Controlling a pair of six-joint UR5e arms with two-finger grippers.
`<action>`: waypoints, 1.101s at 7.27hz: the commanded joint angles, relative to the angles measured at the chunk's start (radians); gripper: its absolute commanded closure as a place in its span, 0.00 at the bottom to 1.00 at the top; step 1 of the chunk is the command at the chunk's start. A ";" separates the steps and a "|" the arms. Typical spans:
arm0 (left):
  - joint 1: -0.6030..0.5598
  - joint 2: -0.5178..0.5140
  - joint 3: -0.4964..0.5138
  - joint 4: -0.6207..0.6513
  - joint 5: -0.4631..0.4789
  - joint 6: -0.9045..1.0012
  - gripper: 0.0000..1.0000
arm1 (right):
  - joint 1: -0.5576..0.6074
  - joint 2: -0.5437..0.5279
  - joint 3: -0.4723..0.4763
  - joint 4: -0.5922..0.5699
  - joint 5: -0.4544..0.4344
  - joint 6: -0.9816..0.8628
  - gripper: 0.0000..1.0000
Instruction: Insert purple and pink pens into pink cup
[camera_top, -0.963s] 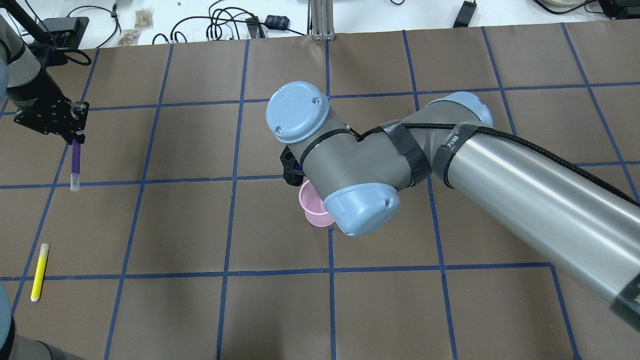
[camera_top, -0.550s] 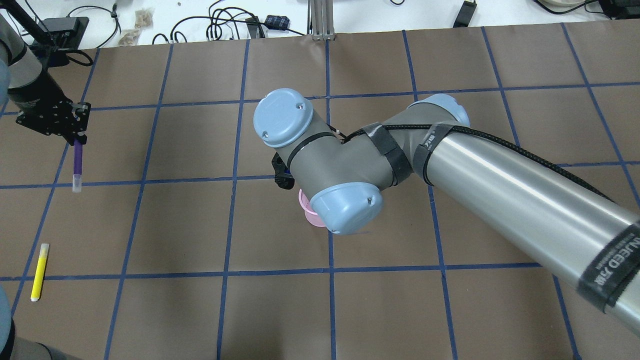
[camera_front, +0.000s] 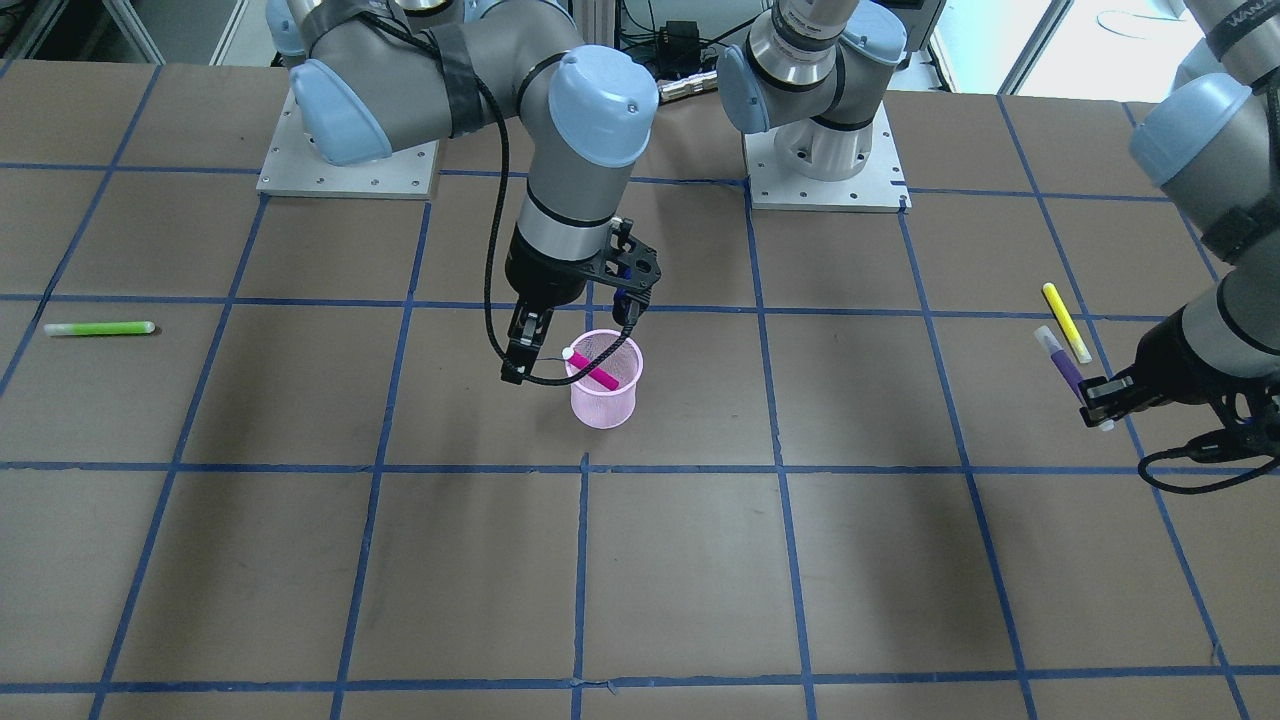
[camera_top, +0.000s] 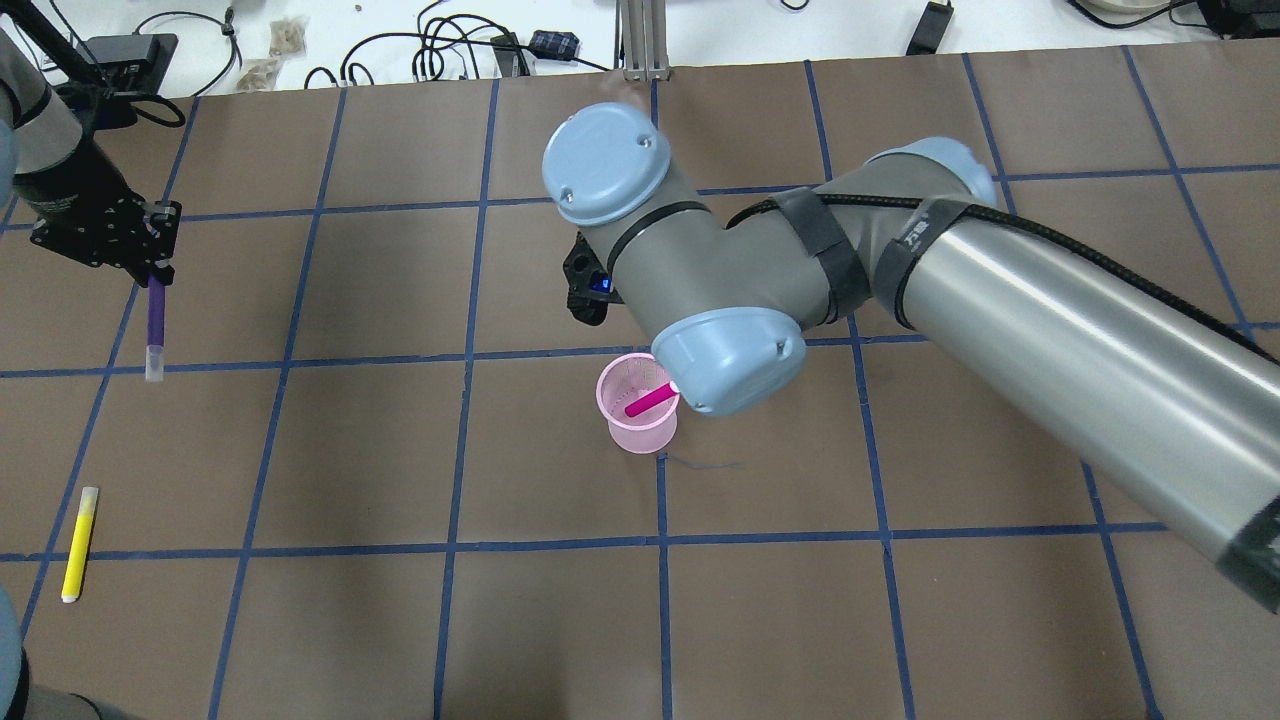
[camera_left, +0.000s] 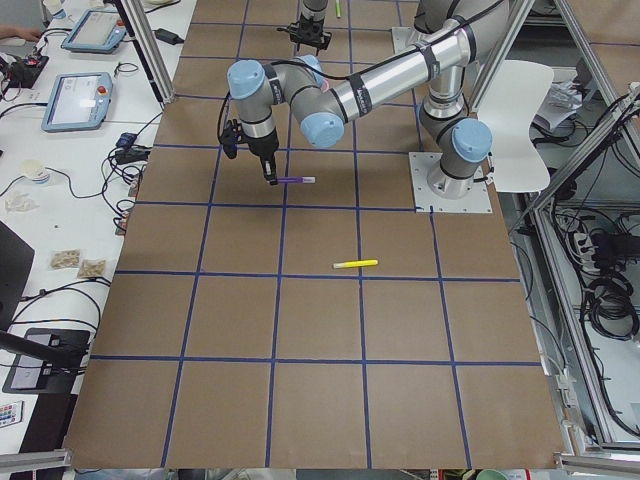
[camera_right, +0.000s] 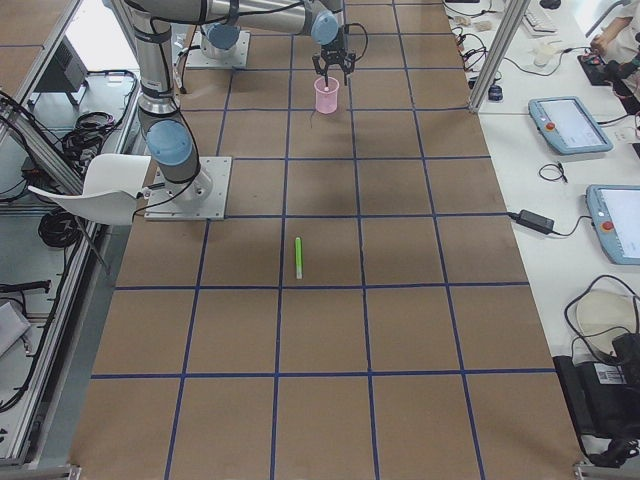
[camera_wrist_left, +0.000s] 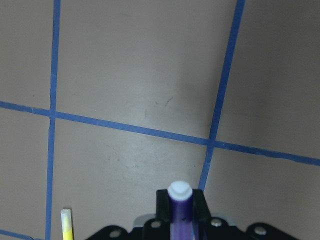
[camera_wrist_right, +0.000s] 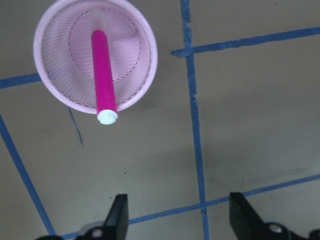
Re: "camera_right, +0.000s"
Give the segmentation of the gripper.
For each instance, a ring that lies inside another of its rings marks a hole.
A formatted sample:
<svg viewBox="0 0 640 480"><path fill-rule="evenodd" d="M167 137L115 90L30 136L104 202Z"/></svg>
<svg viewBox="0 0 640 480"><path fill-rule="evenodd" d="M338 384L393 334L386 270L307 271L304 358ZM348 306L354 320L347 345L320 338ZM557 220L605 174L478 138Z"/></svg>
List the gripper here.
<svg viewBox="0 0 640 480"><path fill-rule="evenodd" d="M326 64L341 64L344 84L348 83L349 76L354 72L356 66L356 54L347 53L343 42L330 42L321 46L321 52L312 56L315 72L318 76L324 76L324 68L320 60Z"/></svg>

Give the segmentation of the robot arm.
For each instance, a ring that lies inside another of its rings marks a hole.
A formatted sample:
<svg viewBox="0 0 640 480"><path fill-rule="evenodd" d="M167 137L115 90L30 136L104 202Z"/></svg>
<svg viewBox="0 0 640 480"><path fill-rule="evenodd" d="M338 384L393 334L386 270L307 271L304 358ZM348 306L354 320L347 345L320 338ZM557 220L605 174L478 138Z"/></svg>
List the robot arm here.
<svg viewBox="0 0 640 480"><path fill-rule="evenodd" d="M200 31L204 44L219 51L235 46L243 27L308 36L319 46L315 72L327 78L336 66L348 78L359 57L348 48L343 8L341 1L213 1Z"/></svg>
<svg viewBox="0 0 640 480"><path fill-rule="evenodd" d="M151 158L164 176L171 196L198 196L211 189L202 170L194 136L175 100L172 69L172 25L202 26L235 19L236 1L218 8L212 1L128 1L142 94L138 117Z"/></svg>

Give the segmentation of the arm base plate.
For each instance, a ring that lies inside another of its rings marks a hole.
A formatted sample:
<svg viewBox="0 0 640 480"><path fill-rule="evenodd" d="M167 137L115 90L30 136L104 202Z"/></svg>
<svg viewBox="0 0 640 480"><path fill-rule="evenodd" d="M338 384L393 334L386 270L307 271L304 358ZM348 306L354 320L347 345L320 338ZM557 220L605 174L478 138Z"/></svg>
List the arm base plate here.
<svg viewBox="0 0 640 480"><path fill-rule="evenodd" d="M236 43L229 49L215 47L197 31L191 43L194 47L189 52L187 69L245 69L248 60L250 33L241 30Z"/></svg>
<svg viewBox="0 0 640 480"><path fill-rule="evenodd" d="M149 221L223 220L232 169L231 157L201 157L200 173L191 186L178 195L181 187L167 182L159 167L155 183L164 186L149 197L151 206L144 211Z"/></svg>

